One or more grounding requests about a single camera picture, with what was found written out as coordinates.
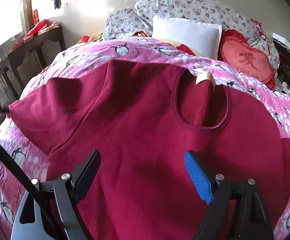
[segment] clothing tag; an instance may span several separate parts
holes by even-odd
[[[208,72],[208,71],[204,71],[203,73],[199,74],[196,77],[196,85],[204,80],[209,80],[212,83],[213,89],[215,89],[215,80],[213,78],[212,73]]]

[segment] window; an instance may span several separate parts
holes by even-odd
[[[22,31],[20,0],[0,0],[0,45]]]

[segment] bed sheet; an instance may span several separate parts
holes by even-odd
[[[281,137],[290,137],[290,96],[269,90],[260,81],[238,73],[224,62],[190,56],[153,38],[132,37],[77,44],[59,53],[47,71],[32,78],[20,99],[46,84],[52,77],[78,78],[113,58],[180,65],[190,69],[193,75],[201,73],[202,69],[208,70],[217,85],[243,91],[262,102],[276,121]],[[0,144],[28,177],[45,181],[48,168],[46,155],[24,137],[11,119],[4,120],[0,131]],[[0,226],[7,238],[10,238],[13,219],[23,193],[20,183],[0,163]],[[289,232],[290,226],[287,228],[286,225],[290,225],[290,216],[286,216],[287,212],[290,214],[290,202],[275,228],[276,239],[282,239],[280,237]]]

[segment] floral headboard cover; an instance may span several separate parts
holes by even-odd
[[[278,51],[261,37],[255,24],[233,7],[214,0],[138,0],[134,7],[109,14],[103,39],[128,37],[137,31],[146,31],[151,36],[154,15],[221,24],[224,30],[237,30],[252,47],[267,55],[273,69],[279,67]]]

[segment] neckline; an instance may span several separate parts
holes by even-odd
[[[178,89],[179,89],[181,78],[186,70],[188,70],[188,69],[182,67],[178,71],[176,79],[175,79],[175,83],[173,86],[173,90],[172,90],[171,97],[172,97],[172,104],[173,104],[173,112],[175,114],[176,119],[178,119],[178,121],[181,123],[182,126],[186,127],[187,129],[190,129],[190,130],[204,131],[204,132],[215,132],[215,131],[221,130],[222,128],[224,128],[227,125],[227,123],[230,119],[230,116],[232,114],[232,97],[229,93],[228,88],[221,85],[223,87],[223,90],[224,90],[225,95],[226,95],[226,113],[225,113],[223,120],[218,125],[213,126],[213,127],[207,127],[207,126],[190,124],[181,115],[181,111],[180,111],[179,107],[177,106]]]

